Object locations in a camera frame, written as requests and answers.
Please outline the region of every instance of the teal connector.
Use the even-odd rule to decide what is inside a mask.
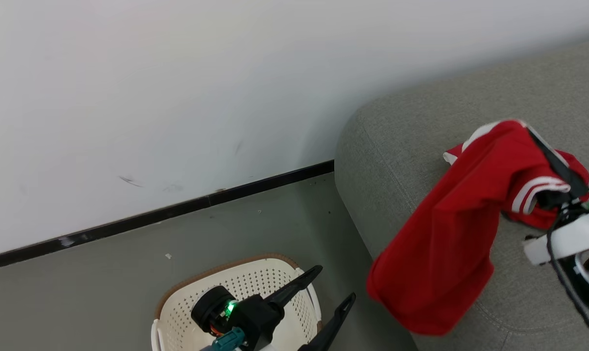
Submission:
[[[245,333],[240,328],[234,328],[212,342],[214,351],[234,351],[245,342]]]

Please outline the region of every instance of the red shirt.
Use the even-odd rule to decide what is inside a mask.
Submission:
[[[559,153],[589,181],[580,162]],[[535,194],[570,189],[518,120],[477,129],[444,158],[449,171],[375,260],[367,286],[404,327],[431,335],[450,331],[491,277],[500,211],[548,228],[555,213],[534,209]]]

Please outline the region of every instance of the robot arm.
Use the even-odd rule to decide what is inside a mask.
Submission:
[[[552,263],[589,328],[589,204],[579,200],[588,188],[537,133],[530,132],[552,169],[570,184],[571,191],[568,194],[544,192],[538,197],[541,207],[558,209],[557,220],[546,235],[525,242],[524,252],[534,265]]]

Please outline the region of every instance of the laundry basket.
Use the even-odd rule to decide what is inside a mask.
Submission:
[[[203,291],[223,285],[237,300],[260,294],[267,297],[303,269],[289,258],[271,253],[222,265],[174,286],[160,301],[152,324],[152,351],[199,351],[212,344],[190,317]],[[277,351],[296,351],[316,336],[321,328],[321,308],[312,284],[285,306],[285,317],[277,325],[272,345]]]

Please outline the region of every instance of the gray sofa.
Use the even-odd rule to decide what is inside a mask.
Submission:
[[[373,258],[448,169],[441,154],[505,118],[525,120],[589,170],[589,42],[359,109],[339,141],[335,182]],[[589,351],[589,330],[551,266],[533,267],[524,256],[530,233],[501,218],[493,277],[448,335],[413,335],[419,351]]]

